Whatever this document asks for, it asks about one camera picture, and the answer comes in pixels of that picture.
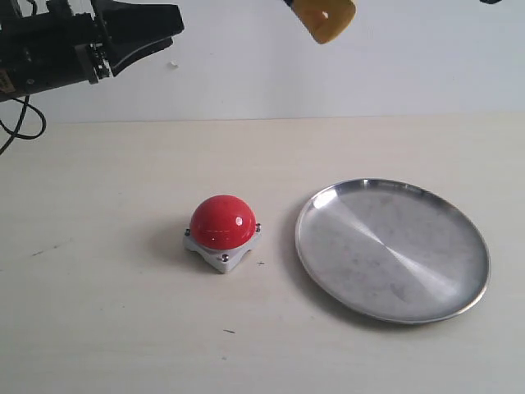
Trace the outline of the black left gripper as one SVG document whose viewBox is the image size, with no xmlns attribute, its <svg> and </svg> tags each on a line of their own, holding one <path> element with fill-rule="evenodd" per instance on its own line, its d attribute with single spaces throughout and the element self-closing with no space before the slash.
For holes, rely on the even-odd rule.
<svg viewBox="0 0 525 394">
<path fill-rule="evenodd" d="M 173 45 L 185 26 L 173 4 L 92 1 L 95 18 L 67 1 L 23 16 L 18 1 L 1 2 L 1 100 L 74 85 L 97 84 Z M 110 44 L 107 64 L 103 42 Z"/>
</svg>

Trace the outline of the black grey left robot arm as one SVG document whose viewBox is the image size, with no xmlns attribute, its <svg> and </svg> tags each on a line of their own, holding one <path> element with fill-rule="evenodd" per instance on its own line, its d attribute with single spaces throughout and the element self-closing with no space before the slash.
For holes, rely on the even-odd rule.
<svg viewBox="0 0 525 394">
<path fill-rule="evenodd" d="M 44 13 L 23 16 L 17 1 L 1 3 L 1 100 L 84 81 L 97 84 L 168 48 L 185 26 L 174 4 L 93 1 L 74 13 L 48 1 Z"/>
</svg>

